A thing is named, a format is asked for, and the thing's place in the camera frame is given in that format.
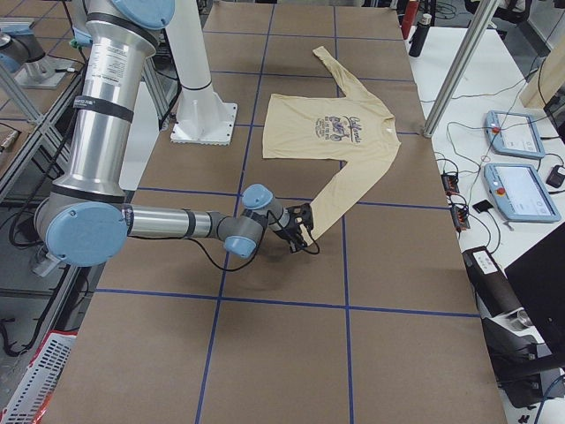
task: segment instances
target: white label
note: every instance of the white label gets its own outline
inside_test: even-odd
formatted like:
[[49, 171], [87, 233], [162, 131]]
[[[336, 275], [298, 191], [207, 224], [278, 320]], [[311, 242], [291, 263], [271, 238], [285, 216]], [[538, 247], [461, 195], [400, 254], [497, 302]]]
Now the white label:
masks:
[[127, 50], [94, 44], [88, 61], [87, 80], [101, 80], [106, 84], [121, 87], [127, 56]]
[[480, 266], [480, 268], [483, 270], [484, 274], [492, 274], [496, 271], [498, 271], [498, 269], [496, 268], [496, 265], [494, 265], [493, 260], [490, 258], [490, 256], [486, 253], [486, 252], [475, 252], [473, 254], [473, 256], [475, 257], [475, 261], [477, 261], [477, 264]]

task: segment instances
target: warning label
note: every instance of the warning label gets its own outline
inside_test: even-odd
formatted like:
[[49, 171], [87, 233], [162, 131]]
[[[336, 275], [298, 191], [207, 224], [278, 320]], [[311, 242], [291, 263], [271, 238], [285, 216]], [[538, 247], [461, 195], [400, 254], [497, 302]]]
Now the warning label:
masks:
[[94, 44], [88, 63], [87, 80], [102, 80], [121, 87], [125, 74], [128, 52], [116, 47]]

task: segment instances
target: black bottle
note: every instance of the black bottle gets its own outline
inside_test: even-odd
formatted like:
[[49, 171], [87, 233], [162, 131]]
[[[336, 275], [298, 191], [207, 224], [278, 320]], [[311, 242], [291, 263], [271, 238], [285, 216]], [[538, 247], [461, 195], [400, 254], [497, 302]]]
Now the black bottle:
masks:
[[416, 25], [416, 31], [412, 36], [410, 43], [410, 51], [408, 54], [412, 57], [420, 56], [422, 48], [424, 47], [424, 42], [426, 41], [427, 32], [430, 30], [430, 23], [432, 22], [432, 15], [429, 13], [424, 13], [422, 19]]

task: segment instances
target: blue joint cap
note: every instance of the blue joint cap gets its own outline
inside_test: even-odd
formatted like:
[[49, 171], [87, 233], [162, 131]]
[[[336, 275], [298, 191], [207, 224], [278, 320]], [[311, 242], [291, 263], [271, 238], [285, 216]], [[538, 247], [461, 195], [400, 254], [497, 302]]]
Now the blue joint cap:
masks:
[[253, 184], [244, 191], [243, 203], [250, 210], [262, 209], [273, 199], [273, 194], [263, 184]]
[[47, 229], [45, 244], [65, 263], [92, 267], [117, 254], [126, 238], [127, 225], [120, 210], [88, 201], [59, 213]]
[[30, 29], [29, 24], [13, 24], [2, 26], [2, 31], [8, 35], [33, 35], [34, 32]]
[[72, 31], [74, 32], [74, 39], [79, 46], [81, 47], [92, 46], [92, 36], [89, 33], [85, 31], [80, 31], [76, 27], [73, 27]]
[[247, 237], [229, 236], [223, 242], [223, 248], [231, 254], [247, 259], [257, 247], [257, 243]]
[[175, 0], [111, 0], [134, 24], [150, 30], [165, 28], [175, 14]]
[[0, 53], [0, 62], [6, 67], [6, 69], [10, 73], [15, 73], [15, 71], [17, 71], [21, 66], [21, 64], [16, 62], [14, 59], [12, 59], [9, 56], [3, 55], [2, 53]]

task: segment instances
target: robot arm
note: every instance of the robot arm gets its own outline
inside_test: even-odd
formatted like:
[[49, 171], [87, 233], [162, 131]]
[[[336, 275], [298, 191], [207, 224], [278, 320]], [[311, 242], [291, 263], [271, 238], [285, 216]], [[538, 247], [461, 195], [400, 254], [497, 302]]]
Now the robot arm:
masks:
[[34, 219], [50, 254], [71, 265], [93, 266], [117, 254], [132, 236], [219, 239], [228, 252], [248, 258], [267, 227], [287, 240], [292, 252], [304, 250], [302, 229], [313, 228], [309, 206], [283, 208], [262, 185], [245, 190], [245, 210], [238, 217], [124, 205], [118, 181], [142, 68], [155, 53], [158, 31], [171, 20], [175, 4], [155, 1], [148, 11], [141, 5], [132, 8], [133, 3], [92, 0], [88, 5], [93, 44], [83, 92], [74, 103], [77, 124], [69, 167], [53, 182]]

